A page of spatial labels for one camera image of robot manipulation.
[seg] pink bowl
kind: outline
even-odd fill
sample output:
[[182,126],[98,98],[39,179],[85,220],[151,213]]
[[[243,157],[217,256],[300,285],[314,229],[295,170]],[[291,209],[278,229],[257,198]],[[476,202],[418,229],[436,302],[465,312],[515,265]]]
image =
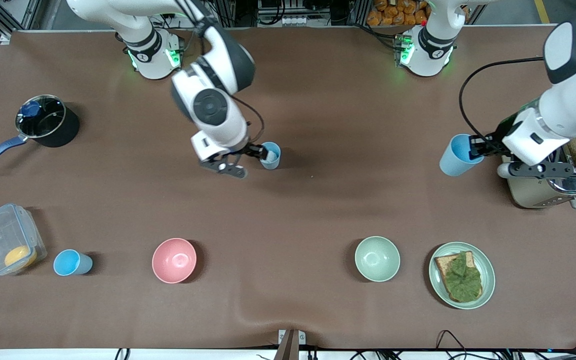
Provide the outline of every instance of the pink bowl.
[[173,238],[162,242],[152,256],[152,271],[166,284],[186,280],[197,265],[197,253],[188,240]]

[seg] lemon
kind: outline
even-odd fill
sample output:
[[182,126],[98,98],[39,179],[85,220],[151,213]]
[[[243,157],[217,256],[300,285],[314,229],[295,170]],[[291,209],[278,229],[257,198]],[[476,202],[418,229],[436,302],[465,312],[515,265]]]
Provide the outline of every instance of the lemon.
[[[4,264],[6,264],[6,266],[9,267],[10,265],[13,265],[14,263],[28,256],[28,254],[30,254],[30,248],[28,248],[28,246],[25,245],[17,246],[16,248],[10,250],[9,253],[7,253],[6,258],[4,259]],[[27,267],[28,265],[32,264],[35,261],[35,259],[37,259],[36,251],[32,253],[30,258],[28,259],[28,262],[23,266]]]

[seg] saucepan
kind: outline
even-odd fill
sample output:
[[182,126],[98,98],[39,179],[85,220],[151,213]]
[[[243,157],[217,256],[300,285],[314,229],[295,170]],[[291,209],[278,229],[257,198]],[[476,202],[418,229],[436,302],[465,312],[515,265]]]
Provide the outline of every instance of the saucepan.
[[71,142],[80,130],[80,119],[57,96],[38,95],[23,103],[14,126],[19,132],[0,144],[0,155],[33,139],[48,148]]

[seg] yellow floor line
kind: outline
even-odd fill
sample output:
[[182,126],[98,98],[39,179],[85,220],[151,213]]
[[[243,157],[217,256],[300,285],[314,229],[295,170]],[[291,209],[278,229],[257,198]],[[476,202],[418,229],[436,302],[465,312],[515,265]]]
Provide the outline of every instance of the yellow floor line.
[[550,24],[551,19],[548,18],[548,13],[546,13],[544,0],[534,0],[534,6],[537,7],[537,13],[539,13],[539,20],[541,20],[541,23]]

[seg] sandwich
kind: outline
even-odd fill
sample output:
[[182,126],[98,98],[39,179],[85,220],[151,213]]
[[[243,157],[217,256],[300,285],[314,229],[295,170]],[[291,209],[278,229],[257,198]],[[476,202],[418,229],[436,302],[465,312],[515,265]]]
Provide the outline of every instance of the sandwich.
[[435,257],[434,262],[450,299],[457,303],[470,303],[482,296],[482,274],[475,267],[472,251]]

